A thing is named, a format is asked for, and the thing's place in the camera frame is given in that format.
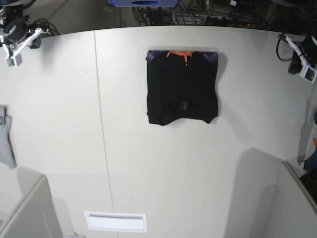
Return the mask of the black T-shirt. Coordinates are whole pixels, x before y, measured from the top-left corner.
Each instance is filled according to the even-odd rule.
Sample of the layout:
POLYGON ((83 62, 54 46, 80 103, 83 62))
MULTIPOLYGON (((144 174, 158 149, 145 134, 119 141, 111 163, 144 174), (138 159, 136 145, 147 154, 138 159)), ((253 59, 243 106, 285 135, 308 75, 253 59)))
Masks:
POLYGON ((146 61, 150 124, 164 126, 178 119, 211 123, 218 117, 218 53, 149 50, 146 61))

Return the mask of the blue box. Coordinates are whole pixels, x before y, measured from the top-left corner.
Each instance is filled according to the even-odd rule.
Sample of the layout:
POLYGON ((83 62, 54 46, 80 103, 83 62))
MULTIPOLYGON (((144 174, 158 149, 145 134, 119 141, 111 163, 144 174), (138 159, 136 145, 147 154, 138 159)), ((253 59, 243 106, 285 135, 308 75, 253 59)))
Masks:
POLYGON ((175 7, 179 0, 111 0, 116 7, 175 7))

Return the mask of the black power strip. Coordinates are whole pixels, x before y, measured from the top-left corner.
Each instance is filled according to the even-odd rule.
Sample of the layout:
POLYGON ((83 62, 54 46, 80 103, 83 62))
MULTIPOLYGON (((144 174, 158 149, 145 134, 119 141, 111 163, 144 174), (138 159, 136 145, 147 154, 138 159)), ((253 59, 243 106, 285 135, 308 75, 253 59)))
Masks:
POLYGON ((252 25, 245 21, 239 21, 236 19, 226 17, 206 17, 205 26, 221 26, 221 27, 251 27, 252 25))

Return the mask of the grey folded garment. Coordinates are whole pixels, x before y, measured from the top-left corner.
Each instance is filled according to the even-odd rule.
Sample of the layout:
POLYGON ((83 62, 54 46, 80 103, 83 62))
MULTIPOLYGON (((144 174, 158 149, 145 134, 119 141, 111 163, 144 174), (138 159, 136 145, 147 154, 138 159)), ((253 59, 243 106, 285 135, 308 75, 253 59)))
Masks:
POLYGON ((10 169, 15 169, 17 164, 14 157, 9 133, 12 117, 7 115, 7 106, 0 106, 0 162, 10 169))

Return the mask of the black keyboard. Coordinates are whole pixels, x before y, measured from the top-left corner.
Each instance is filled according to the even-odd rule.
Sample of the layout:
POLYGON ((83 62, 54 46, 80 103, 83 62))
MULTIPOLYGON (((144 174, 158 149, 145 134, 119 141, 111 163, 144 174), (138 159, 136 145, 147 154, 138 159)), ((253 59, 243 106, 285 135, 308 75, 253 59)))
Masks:
POLYGON ((313 198, 317 202, 317 171, 312 170, 301 176, 301 182, 313 198))

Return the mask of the grey partition panel right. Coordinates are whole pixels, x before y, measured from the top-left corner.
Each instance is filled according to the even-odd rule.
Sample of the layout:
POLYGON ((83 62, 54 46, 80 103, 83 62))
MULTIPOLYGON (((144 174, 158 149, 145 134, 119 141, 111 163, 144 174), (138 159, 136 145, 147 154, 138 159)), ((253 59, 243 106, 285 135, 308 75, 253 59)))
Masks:
POLYGON ((283 196, 282 237, 315 238, 317 206, 288 162, 283 162, 278 178, 283 196))

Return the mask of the grey partition panel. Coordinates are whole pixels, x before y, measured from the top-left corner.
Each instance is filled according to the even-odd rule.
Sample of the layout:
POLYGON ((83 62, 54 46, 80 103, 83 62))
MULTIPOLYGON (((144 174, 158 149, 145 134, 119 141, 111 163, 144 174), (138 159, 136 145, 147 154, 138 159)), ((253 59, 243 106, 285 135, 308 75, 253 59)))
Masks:
POLYGON ((62 238, 47 177, 42 175, 0 227, 2 238, 62 238))
POLYGON ((282 237, 315 238, 317 206, 288 162, 283 162, 278 178, 283 196, 282 237))

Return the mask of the grey partition panel left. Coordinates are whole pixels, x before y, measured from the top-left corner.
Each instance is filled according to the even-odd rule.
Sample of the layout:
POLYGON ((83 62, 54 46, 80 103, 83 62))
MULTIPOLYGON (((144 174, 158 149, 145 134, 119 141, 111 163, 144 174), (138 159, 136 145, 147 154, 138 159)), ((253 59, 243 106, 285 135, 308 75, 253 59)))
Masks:
POLYGON ((42 175, 0 227, 2 238, 62 238, 47 177, 42 175))

